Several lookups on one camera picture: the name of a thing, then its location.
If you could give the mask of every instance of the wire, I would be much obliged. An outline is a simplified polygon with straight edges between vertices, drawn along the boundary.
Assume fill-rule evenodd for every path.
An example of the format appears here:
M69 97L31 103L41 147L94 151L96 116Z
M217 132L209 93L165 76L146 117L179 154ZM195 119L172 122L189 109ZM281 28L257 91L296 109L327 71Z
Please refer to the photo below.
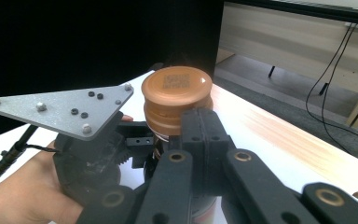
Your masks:
M350 41L350 39L351 39L351 35L353 34L353 31L355 30L357 24L355 24L352 29L351 29L351 26L352 26L352 23L351 23L351 25L348 27L347 32L345 33L344 37L342 38L342 41L341 41L341 43L340 43L340 45L339 45L339 47L338 47L338 49L337 49L335 55L333 56L332 60L331 60L330 63L327 65L327 67L326 67L326 69L324 70L323 74L319 77L319 79L316 81L316 83L315 83L315 84L313 85L313 87L311 88L311 90L310 90L310 92L309 92L309 94L308 94L308 96L307 96L307 100L306 100L306 108L307 108L307 112L310 114L310 116L313 117L314 119L317 119L318 121L320 121L320 122L324 125L324 129L325 129L327 135L329 135L329 137L330 137L335 143L337 143L344 151L346 151L346 152L349 153L349 154L351 154L351 153L350 153L344 146L342 146L333 136L331 136L330 132L327 130L327 125L328 125L328 126L331 126L331 127L335 127L335 128L341 129L341 130L344 130L344 131L349 132L349 133L352 133L352 134L355 134L355 135L357 135L357 136L358 136L358 133L355 133L355 132L352 132L352 131L350 131L350 130L347 130L347 129L344 129L344 128L338 127L338 126L336 126L336 125L333 125L333 124L330 124L330 123L325 122L325 119L324 119L324 105L325 105L326 96L327 96L327 93L328 93L328 89L329 89L330 83L331 83L331 81L332 81L332 79L333 79L333 77L334 77L334 74L335 74L335 72L336 72L336 69L337 69L337 65L338 65L339 61L341 60L342 55L343 55L344 52L345 52L345 49L346 49L346 47L347 47L347 45L348 45L348 43L349 43L349 41ZM344 42L345 42L344 48L343 48L343 50L341 51L341 53L340 53L340 55L339 55L339 57L338 57L338 59L337 59L337 61L336 61L336 64L335 64L335 66L334 66L332 75L331 75L329 81L327 82L327 88L326 88L326 90L325 90L324 100L323 100L323 104L322 104L322 120L320 120L320 119L314 117L314 116L310 113L309 108L308 108L308 101L309 101L309 99L310 99L310 95L311 95L312 91L315 89L316 85L320 82L320 80L322 79L322 77L325 75L325 73L327 72L328 68L329 68L330 65L333 63L334 59L337 57L337 55L338 55L338 53L339 53L339 50L341 49L341 47L342 47L342 45L344 44Z
M50 147L41 147L41 146L36 146L36 145L25 145L25 148L30 148L30 147L36 148L36 149L39 149L42 151L46 151L46 152L60 152L59 150L50 148Z

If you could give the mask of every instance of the jar lid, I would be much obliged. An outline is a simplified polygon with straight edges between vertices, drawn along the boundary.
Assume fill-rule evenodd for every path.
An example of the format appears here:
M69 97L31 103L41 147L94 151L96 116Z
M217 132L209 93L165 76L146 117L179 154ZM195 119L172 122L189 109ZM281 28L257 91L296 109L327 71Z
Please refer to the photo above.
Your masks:
M145 118L150 129L167 139L180 134L180 117L192 108L212 108L211 78L203 71L186 66L158 70L145 79Z
M158 105L188 105L210 95L211 78L203 71L186 66L158 70L142 84L145 99Z

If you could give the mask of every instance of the wooden table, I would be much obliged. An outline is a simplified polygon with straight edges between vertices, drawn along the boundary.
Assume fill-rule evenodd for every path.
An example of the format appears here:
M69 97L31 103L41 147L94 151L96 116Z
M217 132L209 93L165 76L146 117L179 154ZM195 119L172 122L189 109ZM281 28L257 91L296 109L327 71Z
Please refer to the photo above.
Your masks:
M145 74L130 82L135 91L121 109L135 120L145 120L145 100L141 84L147 76ZM213 110L236 146L255 152L287 187L301 191L308 183L327 182L349 194L358 191L358 159L218 86L213 85L212 97ZM24 125L0 135L0 152L8 150L26 127ZM39 129L29 143L44 146L55 136L55 132ZM1 180L12 174L36 152L33 149L27 150ZM129 162L121 165L120 169L123 174L122 185L136 187L143 183L143 171L132 170ZM221 210L217 208L214 223L225 222Z

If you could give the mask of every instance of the human hand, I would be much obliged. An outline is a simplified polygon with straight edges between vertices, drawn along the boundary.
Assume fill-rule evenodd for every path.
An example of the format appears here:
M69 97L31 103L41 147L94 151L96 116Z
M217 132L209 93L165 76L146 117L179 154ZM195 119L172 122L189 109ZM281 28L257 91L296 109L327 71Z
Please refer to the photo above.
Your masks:
M126 115L122 120L133 121ZM0 183L0 223L76 223L83 208L62 193L53 155L37 153Z

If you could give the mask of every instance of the triangular metal plate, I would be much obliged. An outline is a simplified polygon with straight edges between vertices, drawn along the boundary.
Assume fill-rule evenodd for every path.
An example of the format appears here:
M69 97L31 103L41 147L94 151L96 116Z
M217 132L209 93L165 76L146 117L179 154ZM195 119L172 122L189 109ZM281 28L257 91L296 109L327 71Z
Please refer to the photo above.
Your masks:
M133 88L126 85L0 97L0 115L89 141L132 94ZM38 110L38 104L46 110Z

